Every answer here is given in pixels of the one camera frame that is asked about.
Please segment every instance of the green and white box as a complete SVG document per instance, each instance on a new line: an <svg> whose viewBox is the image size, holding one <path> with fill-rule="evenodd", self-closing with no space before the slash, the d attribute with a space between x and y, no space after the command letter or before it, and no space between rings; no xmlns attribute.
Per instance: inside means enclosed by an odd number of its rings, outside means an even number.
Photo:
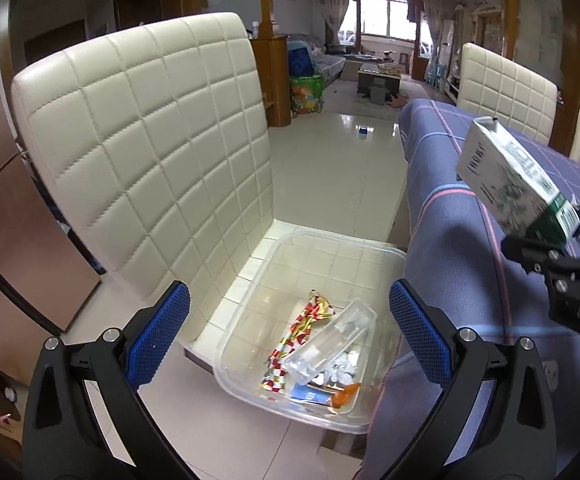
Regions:
<svg viewBox="0 0 580 480"><path fill-rule="evenodd" d="M492 117L472 121L456 172L506 234L563 245L579 227L544 169Z"/></svg>

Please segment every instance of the sofa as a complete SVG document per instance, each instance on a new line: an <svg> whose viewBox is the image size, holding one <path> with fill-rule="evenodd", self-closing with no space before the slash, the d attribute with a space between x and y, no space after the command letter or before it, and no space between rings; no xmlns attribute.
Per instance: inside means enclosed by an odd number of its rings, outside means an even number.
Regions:
<svg viewBox="0 0 580 480"><path fill-rule="evenodd" d="M332 83L342 72L345 58L326 54L326 47L319 38L310 34L288 34L288 50L303 47L308 49L314 70L323 76L325 86Z"/></svg>

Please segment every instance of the clear plastic box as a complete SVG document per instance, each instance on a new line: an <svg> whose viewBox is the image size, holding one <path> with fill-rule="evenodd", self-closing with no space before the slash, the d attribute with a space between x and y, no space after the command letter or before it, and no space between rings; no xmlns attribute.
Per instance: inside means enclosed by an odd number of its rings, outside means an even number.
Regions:
<svg viewBox="0 0 580 480"><path fill-rule="evenodd" d="M318 334L310 335L304 345L288 355L283 367L299 384L308 384L366 332L376 320L372 308L358 298L327 322ZM363 373L357 365L356 374Z"/></svg>
<svg viewBox="0 0 580 480"><path fill-rule="evenodd" d="M275 243L226 330L214 375L231 395L300 422L342 433L367 433L381 384L397 354L401 332L388 308L391 284L403 277L405 253L379 242L297 231ZM314 289L341 312L360 298L376 314L375 323L352 343L358 348L355 380L361 387L341 410L289 399L260 387L267 360L308 302ZM316 326L311 336L316 336Z"/></svg>

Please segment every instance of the blue tablecloth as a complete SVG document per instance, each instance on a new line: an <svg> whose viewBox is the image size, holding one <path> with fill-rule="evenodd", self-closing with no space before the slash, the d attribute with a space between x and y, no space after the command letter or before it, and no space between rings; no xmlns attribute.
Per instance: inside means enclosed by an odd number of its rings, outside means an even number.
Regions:
<svg viewBox="0 0 580 480"><path fill-rule="evenodd" d="M407 171L412 240L405 277L421 298L442 308L456 326L484 339L514 342L527 335L542 361L557 370L552 394L559 469L580 447L580 335L548 319L548 296L537 274L500 253L504 234L455 172L475 116L451 105L418 99L399 117ZM569 199L580 203L580 166L511 130ZM566 246L580 256L580 240ZM435 403L440 388L428 383L413 354L395 363L385 379L368 435L359 480L377 480L398 458ZM482 388L473 416L451 460L467 451L488 400Z"/></svg>

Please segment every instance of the blue gripper pad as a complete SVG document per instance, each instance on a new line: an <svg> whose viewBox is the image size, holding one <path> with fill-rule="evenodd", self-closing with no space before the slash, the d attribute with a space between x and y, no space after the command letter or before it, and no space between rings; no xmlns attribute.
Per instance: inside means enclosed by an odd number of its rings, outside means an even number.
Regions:
<svg viewBox="0 0 580 480"><path fill-rule="evenodd" d="M135 390L154 378L163 357L190 313L190 291L185 283L177 285L162 300L161 306L128 352L126 377Z"/></svg>
<svg viewBox="0 0 580 480"><path fill-rule="evenodd" d="M390 288L390 312L406 336L428 381L446 389L452 381L451 350L401 282Z"/></svg>

